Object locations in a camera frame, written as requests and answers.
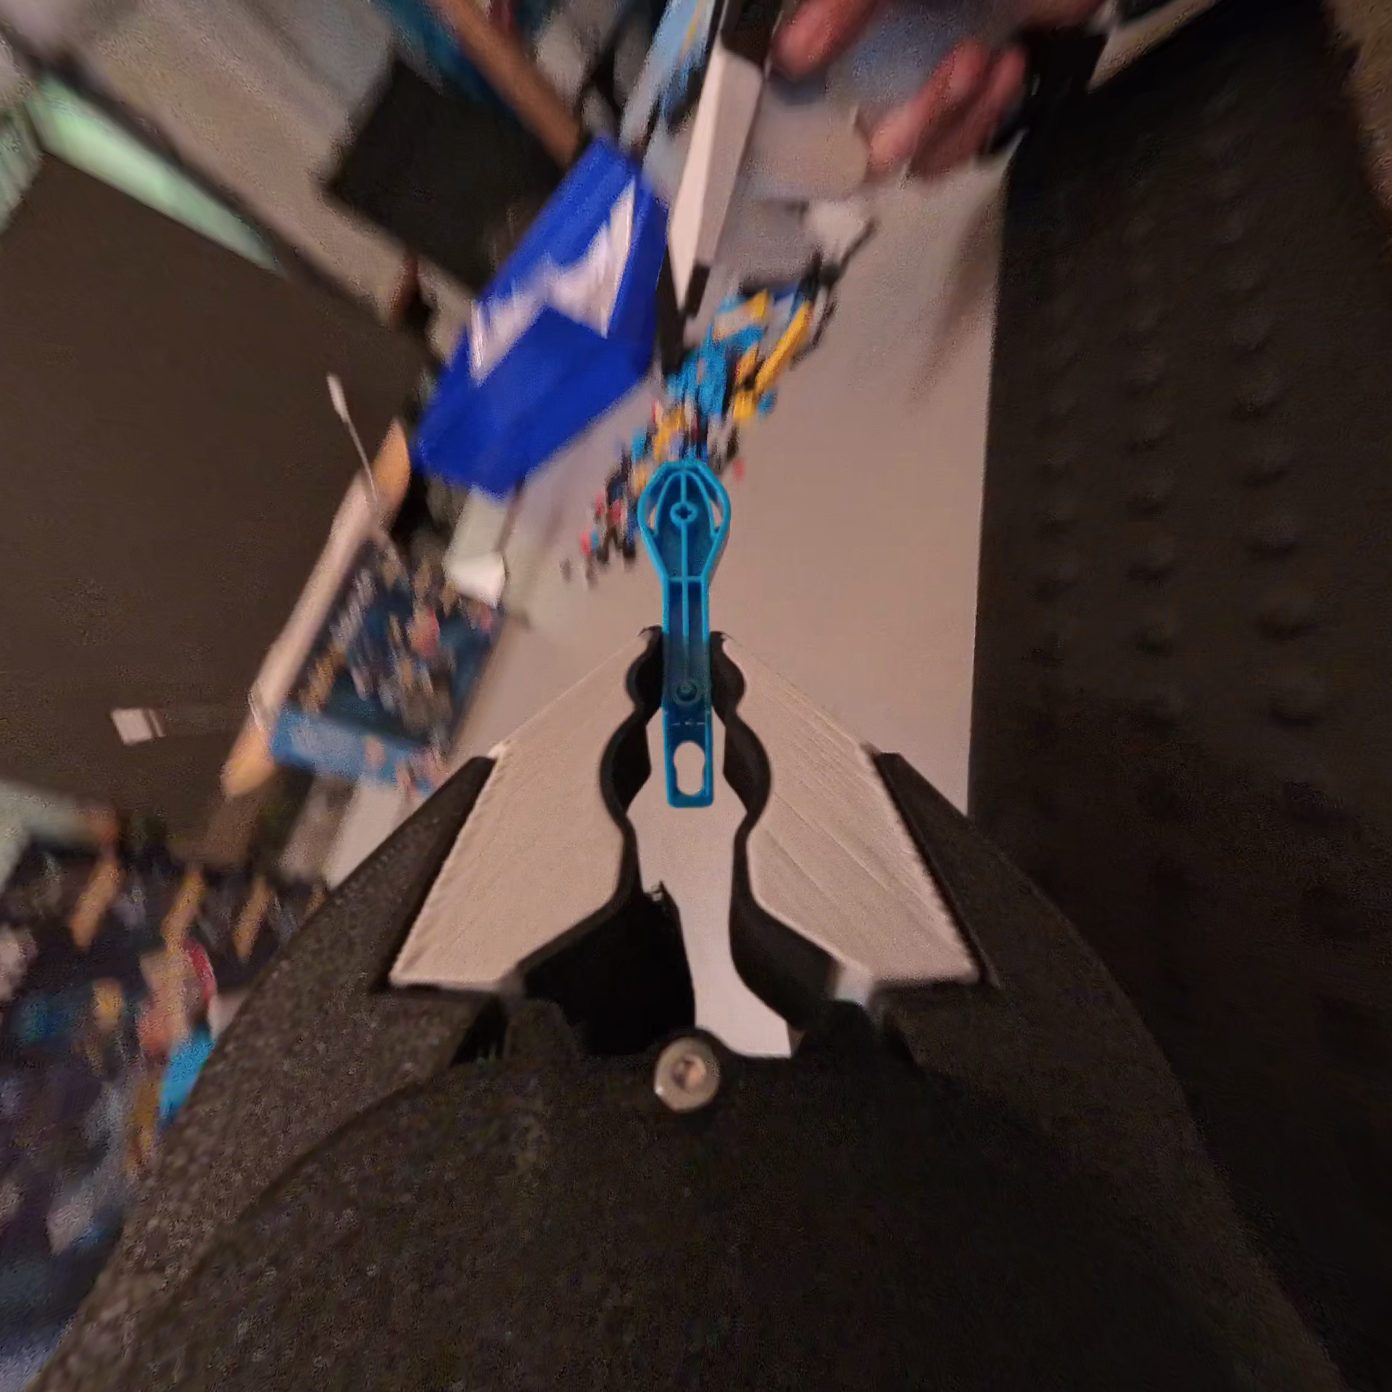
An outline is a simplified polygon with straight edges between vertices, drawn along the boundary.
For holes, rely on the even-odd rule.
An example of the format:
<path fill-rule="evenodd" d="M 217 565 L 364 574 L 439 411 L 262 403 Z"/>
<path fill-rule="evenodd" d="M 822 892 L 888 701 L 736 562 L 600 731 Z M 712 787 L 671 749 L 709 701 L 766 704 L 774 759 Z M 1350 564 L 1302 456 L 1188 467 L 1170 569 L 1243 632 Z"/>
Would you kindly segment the blue printed booklet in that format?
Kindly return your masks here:
<path fill-rule="evenodd" d="M 272 721 L 275 766 L 429 796 L 492 656 L 502 607 L 369 535 Z"/>

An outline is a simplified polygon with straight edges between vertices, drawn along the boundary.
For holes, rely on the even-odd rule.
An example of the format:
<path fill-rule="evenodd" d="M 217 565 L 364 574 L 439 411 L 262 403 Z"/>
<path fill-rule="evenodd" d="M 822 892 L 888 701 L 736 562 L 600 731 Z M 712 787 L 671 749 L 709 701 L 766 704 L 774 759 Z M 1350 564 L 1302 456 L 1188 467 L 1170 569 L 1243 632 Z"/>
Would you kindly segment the pile of toy building parts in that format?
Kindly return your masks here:
<path fill-rule="evenodd" d="M 799 280 L 727 295 L 703 340 L 663 380 L 650 421 L 618 448 L 588 512 L 565 582 L 593 585 L 613 560 L 633 565 L 638 504 L 663 464 L 696 459 L 722 482 L 744 476 L 742 433 L 767 416 L 782 378 L 820 342 L 843 267 L 814 259 Z"/>

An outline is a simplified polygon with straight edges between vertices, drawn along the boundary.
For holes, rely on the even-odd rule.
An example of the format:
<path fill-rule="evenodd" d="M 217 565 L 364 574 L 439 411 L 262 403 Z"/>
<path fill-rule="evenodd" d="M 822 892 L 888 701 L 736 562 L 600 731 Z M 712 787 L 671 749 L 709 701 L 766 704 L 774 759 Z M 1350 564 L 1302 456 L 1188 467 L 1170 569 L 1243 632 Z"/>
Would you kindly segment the black divider panel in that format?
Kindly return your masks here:
<path fill-rule="evenodd" d="M 195 815 L 424 351 L 60 163 L 2 262 L 3 779 Z"/>

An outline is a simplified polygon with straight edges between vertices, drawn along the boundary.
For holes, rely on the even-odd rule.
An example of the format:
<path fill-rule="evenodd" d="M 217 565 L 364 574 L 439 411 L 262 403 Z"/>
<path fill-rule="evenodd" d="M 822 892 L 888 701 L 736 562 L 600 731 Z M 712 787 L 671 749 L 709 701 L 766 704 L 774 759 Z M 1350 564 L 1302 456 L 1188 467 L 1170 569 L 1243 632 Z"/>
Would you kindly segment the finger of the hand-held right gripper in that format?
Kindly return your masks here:
<path fill-rule="evenodd" d="M 873 235 L 857 111 L 815 76 L 789 81 L 714 48 L 668 216 L 681 317 L 709 317 L 741 285 L 843 267 Z"/>

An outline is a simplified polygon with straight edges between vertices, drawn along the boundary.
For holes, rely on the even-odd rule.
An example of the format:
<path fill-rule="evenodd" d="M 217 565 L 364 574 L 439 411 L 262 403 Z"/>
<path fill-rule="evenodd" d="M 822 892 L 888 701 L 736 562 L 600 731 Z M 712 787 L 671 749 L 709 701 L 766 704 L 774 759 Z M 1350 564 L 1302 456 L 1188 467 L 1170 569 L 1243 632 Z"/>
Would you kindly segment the white folded card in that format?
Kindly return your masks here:
<path fill-rule="evenodd" d="M 447 582 L 466 600 L 497 610 L 509 583 L 507 544 L 514 527 L 515 497 L 495 499 L 471 492 L 444 552 Z"/>

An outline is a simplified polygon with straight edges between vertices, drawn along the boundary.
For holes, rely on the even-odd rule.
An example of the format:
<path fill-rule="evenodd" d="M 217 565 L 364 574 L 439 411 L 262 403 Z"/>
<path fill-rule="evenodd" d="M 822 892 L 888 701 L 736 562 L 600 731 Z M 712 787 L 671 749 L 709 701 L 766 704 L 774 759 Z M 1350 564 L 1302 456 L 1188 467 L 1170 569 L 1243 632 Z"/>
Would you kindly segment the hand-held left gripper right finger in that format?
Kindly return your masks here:
<path fill-rule="evenodd" d="M 878 752 L 744 645 L 716 636 L 732 847 L 729 948 L 761 1001 L 877 1001 L 981 984 L 981 956 Z"/>

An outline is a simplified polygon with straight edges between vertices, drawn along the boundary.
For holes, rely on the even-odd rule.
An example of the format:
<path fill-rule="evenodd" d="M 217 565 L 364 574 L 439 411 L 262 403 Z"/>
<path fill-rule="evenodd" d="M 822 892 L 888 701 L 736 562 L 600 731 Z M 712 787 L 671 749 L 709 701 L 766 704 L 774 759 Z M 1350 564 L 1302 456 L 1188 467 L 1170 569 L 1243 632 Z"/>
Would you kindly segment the black dimpled mat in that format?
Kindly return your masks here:
<path fill-rule="evenodd" d="M 968 802 L 1389 1389 L 1389 227 L 1350 60 L 1321 3 L 1215 3 L 1019 146 Z"/>

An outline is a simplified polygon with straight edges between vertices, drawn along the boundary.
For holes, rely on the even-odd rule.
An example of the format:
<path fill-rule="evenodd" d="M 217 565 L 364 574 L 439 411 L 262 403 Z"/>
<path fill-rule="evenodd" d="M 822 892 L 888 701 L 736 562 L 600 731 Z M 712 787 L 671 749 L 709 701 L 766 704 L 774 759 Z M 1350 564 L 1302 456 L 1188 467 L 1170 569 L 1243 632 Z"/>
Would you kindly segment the blue plastic bin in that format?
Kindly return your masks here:
<path fill-rule="evenodd" d="M 474 305 L 411 436 L 426 477 L 505 499 L 650 371 L 668 207 L 593 141 Z"/>

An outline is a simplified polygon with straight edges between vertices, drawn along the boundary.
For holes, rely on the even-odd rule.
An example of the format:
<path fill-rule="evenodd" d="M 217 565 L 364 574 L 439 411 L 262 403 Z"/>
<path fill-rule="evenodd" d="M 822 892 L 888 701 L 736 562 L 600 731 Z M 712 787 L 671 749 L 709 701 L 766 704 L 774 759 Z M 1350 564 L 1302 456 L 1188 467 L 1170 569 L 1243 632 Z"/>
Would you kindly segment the white antenna bracket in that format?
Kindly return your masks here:
<path fill-rule="evenodd" d="M 325 375 L 330 406 L 356 454 L 358 467 L 328 529 L 325 545 L 290 608 L 290 617 L 272 641 L 248 690 L 248 714 L 220 769 L 220 791 L 229 799 L 248 796 L 273 771 L 272 736 L 280 711 L 293 690 L 297 673 L 335 600 L 343 574 L 369 530 L 381 525 L 381 496 L 374 464 L 360 436 L 341 378 Z"/>

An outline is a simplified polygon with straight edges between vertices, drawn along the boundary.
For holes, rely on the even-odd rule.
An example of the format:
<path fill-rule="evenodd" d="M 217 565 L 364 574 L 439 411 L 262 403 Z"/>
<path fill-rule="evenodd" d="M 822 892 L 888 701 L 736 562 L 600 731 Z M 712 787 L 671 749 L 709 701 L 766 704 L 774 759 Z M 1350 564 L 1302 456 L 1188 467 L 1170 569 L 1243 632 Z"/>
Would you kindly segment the blue long brick piece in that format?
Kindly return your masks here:
<path fill-rule="evenodd" d="M 721 479 L 696 456 L 658 466 L 638 499 L 638 532 L 663 598 L 666 801 L 684 810 L 706 809 L 714 796 L 709 588 L 729 507 Z"/>

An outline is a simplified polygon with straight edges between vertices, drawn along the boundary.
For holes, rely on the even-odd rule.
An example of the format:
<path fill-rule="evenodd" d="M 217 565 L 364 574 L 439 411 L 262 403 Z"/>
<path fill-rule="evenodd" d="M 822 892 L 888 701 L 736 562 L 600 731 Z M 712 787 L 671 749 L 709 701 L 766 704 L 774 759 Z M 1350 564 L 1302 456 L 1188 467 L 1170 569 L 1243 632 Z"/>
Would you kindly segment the person's right hand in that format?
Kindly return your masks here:
<path fill-rule="evenodd" d="M 860 42 L 885 8 L 878 2 L 797 3 L 775 27 L 775 68 L 790 80 L 810 78 Z M 981 159 L 1016 106 L 1026 70 L 1019 45 L 976 38 L 921 65 L 911 96 L 862 124 L 867 177 L 936 181 Z"/>

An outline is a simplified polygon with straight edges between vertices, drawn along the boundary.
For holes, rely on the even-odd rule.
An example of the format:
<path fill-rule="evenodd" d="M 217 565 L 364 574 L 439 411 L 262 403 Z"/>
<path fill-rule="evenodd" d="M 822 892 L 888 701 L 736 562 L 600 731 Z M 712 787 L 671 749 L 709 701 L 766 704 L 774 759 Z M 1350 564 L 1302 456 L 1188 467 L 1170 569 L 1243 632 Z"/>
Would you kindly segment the dark printed toy kit box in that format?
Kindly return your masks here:
<path fill-rule="evenodd" d="M 220 1026 L 321 898 L 285 870 L 303 789 L 182 839 L 3 784 L 5 1265 L 116 1236 Z"/>

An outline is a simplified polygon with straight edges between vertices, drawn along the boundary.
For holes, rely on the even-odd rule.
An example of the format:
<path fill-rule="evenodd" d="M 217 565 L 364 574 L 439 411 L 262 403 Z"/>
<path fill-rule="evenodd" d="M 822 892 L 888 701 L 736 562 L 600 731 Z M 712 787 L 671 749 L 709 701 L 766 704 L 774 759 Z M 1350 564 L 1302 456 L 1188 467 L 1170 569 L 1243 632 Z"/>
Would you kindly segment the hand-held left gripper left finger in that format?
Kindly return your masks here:
<path fill-rule="evenodd" d="M 492 748 L 391 986 L 505 993 L 640 887 L 659 640 L 640 632 Z"/>

